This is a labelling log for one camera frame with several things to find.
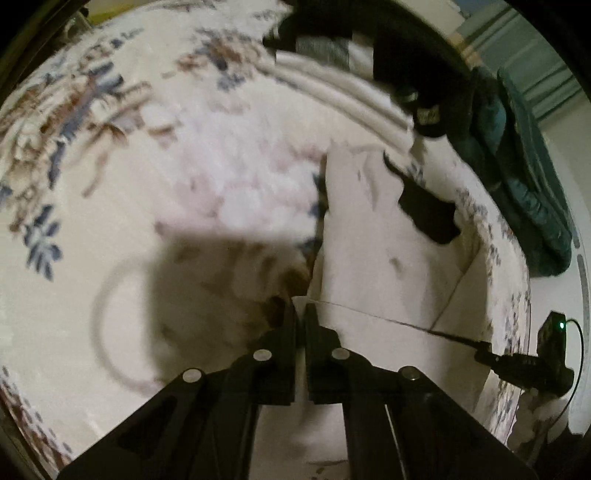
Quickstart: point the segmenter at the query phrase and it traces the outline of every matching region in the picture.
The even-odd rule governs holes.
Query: brown floral pattern
[[[57,475],[72,461],[70,446],[60,442],[55,432],[45,425],[41,414],[18,391],[6,367],[0,371],[0,401],[4,402],[25,441],[49,473]]]

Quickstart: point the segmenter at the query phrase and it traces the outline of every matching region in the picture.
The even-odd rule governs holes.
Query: wire
[[[569,319],[566,321],[566,323],[574,323],[578,330],[579,330],[579,336],[581,338],[581,365],[579,367],[579,376],[577,377],[577,381],[574,384],[574,389],[573,392],[570,395],[570,398],[568,400],[568,402],[566,403],[566,405],[564,406],[564,408],[562,409],[562,411],[560,412],[560,414],[554,419],[554,421],[550,424],[550,426],[548,427],[548,429],[546,430],[546,433],[548,433],[552,427],[554,427],[554,425],[556,425],[556,423],[560,420],[560,417],[562,417],[562,415],[564,415],[564,412],[567,411],[568,407],[570,406],[570,403],[573,401],[574,398],[574,394],[577,393],[577,388],[579,387],[579,382],[581,381],[581,375],[583,375],[583,361],[584,361],[584,350],[585,350],[585,338],[583,336],[583,329],[581,328],[581,325],[575,320],[575,319]]]
[[[418,325],[413,325],[412,323],[400,322],[399,320],[389,319],[386,317],[379,317],[377,315],[372,315],[371,313],[363,312],[361,310],[357,310],[352,307],[348,307],[347,305],[341,305],[339,303],[332,303],[331,301],[312,300],[312,299],[306,299],[306,300],[308,303],[314,303],[314,304],[319,304],[319,305],[332,305],[333,307],[340,307],[342,309],[350,310],[352,312],[362,313],[364,315],[367,315],[368,317],[373,317],[378,320],[385,320],[386,322],[395,323],[396,325],[401,325],[403,327],[409,327],[409,328],[412,328],[415,330],[419,330],[420,332],[427,333],[429,335],[434,335],[434,336],[445,338],[446,340],[449,340],[450,342],[461,343],[462,345],[470,346],[470,347],[476,348],[476,349],[480,348],[480,345],[482,343],[482,342],[479,342],[478,340],[471,340],[469,338],[462,337],[459,335],[452,335],[451,333],[438,332],[437,330],[430,330],[428,328],[419,327]]]

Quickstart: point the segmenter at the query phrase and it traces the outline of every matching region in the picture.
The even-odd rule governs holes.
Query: blue floral pattern
[[[47,190],[55,189],[63,158],[77,134],[87,127],[97,128],[100,134],[100,128],[105,128],[89,121],[93,103],[99,99],[111,104],[120,103],[113,107],[116,115],[117,107],[129,108],[129,102],[126,103],[128,94],[137,95],[137,90],[145,87],[135,85],[124,90],[124,79],[114,72],[109,59],[113,51],[142,32],[143,28],[134,28],[90,46],[71,75],[60,71],[66,63],[66,55],[62,54],[51,63],[55,71],[33,78],[13,108],[0,119],[2,147],[12,154],[12,158],[8,157],[6,173],[0,179],[0,210],[15,211],[10,230],[23,233],[23,243],[29,249],[27,267],[33,267],[50,281],[54,277],[53,263],[62,258],[61,249],[51,241],[60,229],[60,222],[49,221],[53,205],[43,205],[41,212],[28,224],[26,222],[43,201]],[[60,100],[52,103],[53,98]],[[51,106],[43,110],[40,105]],[[25,122],[38,125],[38,131],[31,134],[31,127],[14,129],[13,126],[23,118]],[[26,170],[27,165],[35,165],[34,168],[38,169],[36,175],[29,175],[28,185],[22,181],[22,175],[18,177],[15,173]]]
[[[35,265],[36,272],[48,280],[53,280],[51,263],[62,258],[60,248],[51,242],[60,230],[60,222],[47,222],[52,211],[53,205],[44,205],[32,224],[25,226],[26,233],[22,239],[29,248],[27,267]]]

